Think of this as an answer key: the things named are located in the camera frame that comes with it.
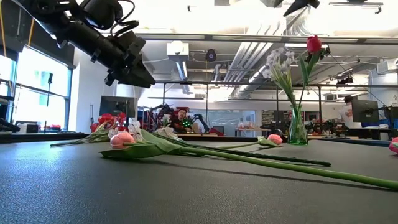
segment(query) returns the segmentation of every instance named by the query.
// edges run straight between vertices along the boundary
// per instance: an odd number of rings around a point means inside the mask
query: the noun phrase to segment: green flower stem
[[[256,142],[251,142],[251,143],[247,143],[247,144],[240,144],[240,145],[237,145],[237,146],[218,146],[217,149],[236,149],[236,148],[239,148],[239,147],[253,146],[253,145],[256,145],[256,144],[259,144],[259,142],[256,141]]]
[[[192,153],[206,154],[209,156],[233,159],[236,161],[248,162],[248,163],[256,164],[256,165],[260,165],[260,166],[272,167],[272,168],[277,168],[277,169],[285,169],[285,170],[291,170],[291,171],[296,171],[296,172],[303,172],[306,174],[318,175],[318,176],[329,177],[329,178],[334,178],[334,179],[350,180],[353,182],[359,182],[359,183],[374,185],[374,186],[378,186],[378,187],[385,187],[385,188],[392,189],[392,190],[398,190],[398,181],[393,181],[393,180],[384,180],[384,179],[378,179],[378,178],[374,178],[374,177],[366,177],[366,176],[357,175],[357,174],[349,174],[349,173],[344,173],[344,172],[321,170],[321,169],[316,169],[316,168],[311,168],[311,167],[304,167],[304,166],[298,166],[298,165],[292,165],[292,164],[284,164],[284,163],[280,163],[280,162],[263,161],[260,159],[253,159],[253,158],[244,157],[244,156],[237,156],[237,155],[223,153],[223,152],[215,152],[215,151],[210,151],[210,150],[206,150],[206,149],[195,149],[195,148],[190,148],[190,147],[183,147],[180,149],[180,151],[181,152],[192,152]]]

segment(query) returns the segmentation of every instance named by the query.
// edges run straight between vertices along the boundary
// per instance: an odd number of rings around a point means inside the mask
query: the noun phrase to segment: dark gray table surface
[[[105,143],[49,144],[0,144],[1,224],[398,223],[398,193],[375,187],[222,159],[113,161],[98,154]],[[259,152],[398,180],[386,147],[310,141]]]

